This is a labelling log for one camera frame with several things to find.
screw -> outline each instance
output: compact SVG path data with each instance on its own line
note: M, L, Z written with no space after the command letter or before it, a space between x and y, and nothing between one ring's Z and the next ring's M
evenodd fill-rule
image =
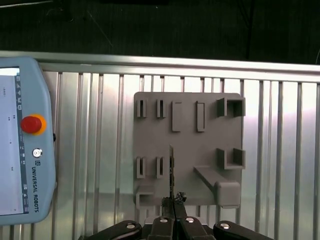
M136 226L133 225L132 223L129 223L129 224L126 226L127 229L134 229L135 227L136 227Z
M229 224L226 224L226 223L221 223L220 227L222 227L223 229L229 229L230 228Z
M192 224L195 221L192 217L187 217L185 220L190 224Z
M167 219L165 219L165 218L161 218L161 219L160 219L160 222L161 222L161 223L167 223L167 222L168 222L168 220L167 220Z

metal frame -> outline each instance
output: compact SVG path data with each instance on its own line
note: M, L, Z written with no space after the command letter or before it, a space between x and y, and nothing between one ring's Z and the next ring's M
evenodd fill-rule
M27 51L0 51L0 56L33 57L44 71L320 83L317 65Z

rectangular slot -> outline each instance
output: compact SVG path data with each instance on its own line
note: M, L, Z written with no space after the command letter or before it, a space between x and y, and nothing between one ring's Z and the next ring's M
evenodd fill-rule
M161 179L164 176L164 158L156 158L156 178Z
M182 102L172 102L172 132L181 132Z
M136 104L136 116L138 118L145 118L147 116L147 101L138 100Z
M205 103L197 101L196 102L196 129L198 132L205 131L205 122L206 122Z
M156 117L157 118L165 118L166 114L166 105L165 101L162 99L158 99L156 101Z
M137 179L146 178L146 158L145 157L136 158L136 178Z

silver screw head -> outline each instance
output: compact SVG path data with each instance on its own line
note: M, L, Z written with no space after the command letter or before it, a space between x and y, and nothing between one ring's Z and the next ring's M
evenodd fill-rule
M40 148L33 149L32 156L34 156L35 158L40 158L42 156L42 149Z
M187 217L185 220L190 224L192 224L195 221L192 217Z
M165 219L165 218L161 218L161 219L160 219L160 223L167 223L167 222L168 222L168 220Z
M230 228L229 224L226 224L226 223L221 223L220 227L223 228L223 229L229 229Z
M136 226L133 225L132 223L129 223L129 224L126 226L127 229L134 229L135 227L136 227Z

cable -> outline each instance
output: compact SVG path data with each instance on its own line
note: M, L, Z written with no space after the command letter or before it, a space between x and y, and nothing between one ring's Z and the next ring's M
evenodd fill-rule
M320 54L320 48L319 48L318 54L316 55L315 65L317 65L317 64L318 64L319 54Z

